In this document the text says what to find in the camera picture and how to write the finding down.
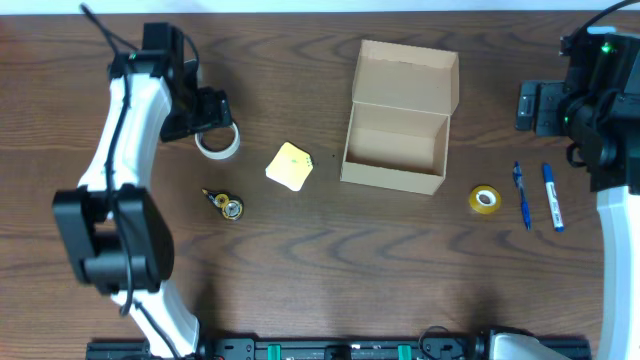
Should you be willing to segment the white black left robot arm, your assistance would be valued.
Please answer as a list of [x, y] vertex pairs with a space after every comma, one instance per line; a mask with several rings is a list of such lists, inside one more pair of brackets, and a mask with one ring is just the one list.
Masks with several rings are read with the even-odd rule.
[[102, 31], [114, 50], [110, 105], [96, 153], [73, 190], [56, 192], [52, 210], [71, 268], [131, 316], [148, 357], [207, 359], [197, 317], [170, 277], [172, 234], [150, 182], [159, 143], [235, 125], [222, 90], [198, 84], [200, 61], [186, 60], [190, 37], [170, 23], [147, 23], [141, 46]]

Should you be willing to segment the white masking tape roll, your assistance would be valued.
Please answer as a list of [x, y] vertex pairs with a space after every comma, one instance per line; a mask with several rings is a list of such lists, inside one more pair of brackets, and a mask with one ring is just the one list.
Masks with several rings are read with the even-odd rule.
[[232, 122], [229, 128], [234, 133], [233, 141], [230, 145], [225, 147], [222, 150], [212, 150], [210, 149], [204, 142], [204, 137], [202, 133], [197, 133], [194, 137], [195, 144], [199, 151], [208, 159], [211, 160], [225, 160], [233, 156], [240, 147], [241, 136], [240, 131], [235, 122]]

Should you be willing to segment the yellow sticky note pad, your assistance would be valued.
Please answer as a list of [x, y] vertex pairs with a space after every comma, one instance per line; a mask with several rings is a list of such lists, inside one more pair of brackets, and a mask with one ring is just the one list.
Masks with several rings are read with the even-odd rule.
[[312, 157], [290, 142], [285, 142], [271, 163], [266, 167], [266, 176], [298, 192], [314, 168]]

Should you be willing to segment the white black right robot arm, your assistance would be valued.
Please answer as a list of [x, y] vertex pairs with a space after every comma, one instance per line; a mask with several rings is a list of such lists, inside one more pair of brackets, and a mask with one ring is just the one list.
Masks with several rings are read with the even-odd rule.
[[597, 196], [604, 243], [603, 321], [597, 356], [639, 356], [639, 38], [577, 30], [561, 39], [562, 81], [522, 83], [515, 127], [565, 136], [566, 157]]

